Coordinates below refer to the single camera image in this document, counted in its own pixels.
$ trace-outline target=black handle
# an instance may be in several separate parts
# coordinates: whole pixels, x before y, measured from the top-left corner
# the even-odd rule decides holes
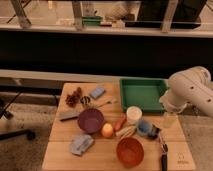
[[[167,154],[163,154],[161,157],[162,171],[167,171]]]

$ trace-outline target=green tray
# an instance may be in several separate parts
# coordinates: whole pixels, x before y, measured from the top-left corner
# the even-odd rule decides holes
[[[163,113],[159,98],[167,90],[163,79],[120,79],[123,112],[129,106],[138,106],[143,112]]]
[[[100,26],[102,17],[94,16],[94,17],[82,17],[84,25],[87,26]]]

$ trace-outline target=white container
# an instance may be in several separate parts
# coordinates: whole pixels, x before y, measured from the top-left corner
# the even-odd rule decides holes
[[[176,113],[165,112],[163,115],[163,127],[170,128],[177,119]]]
[[[129,124],[137,124],[142,117],[142,111],[137,106],[128,107],[126,111],[127,122]]]

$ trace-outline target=office chair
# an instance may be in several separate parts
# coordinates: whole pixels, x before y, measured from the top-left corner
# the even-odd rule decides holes
[[[4,101],[2,99],[0,99],[0,119],[4,116],[6,119],[10,120],[13,118],[13,114],[9,111],[7,111],[7,108],[15,101],[15,99],[20,95],[21,93],[18,93],[12,100],[10,103],[8,103],[5,107],[4,107]],[[16,137],[16,136],[20,136],[26,134],[27,135],[27,139],[28,140],[33,140],[35,139],[36,135],[35,132],[29,130],[29,129],[23,129],[23,130],[19,130],[19,131],[14,131],[14,132],[9,132],[9,133],[5,133],[5,134],[0,134],[0,140],[5,140],[8,138],[12,138],[12,137]]]

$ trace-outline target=white cup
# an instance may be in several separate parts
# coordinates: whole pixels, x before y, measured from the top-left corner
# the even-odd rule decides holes
[[[142,111],[137,106],[130,106],[126,111],[126,116],[129,124],[137,124],[142,117]]]

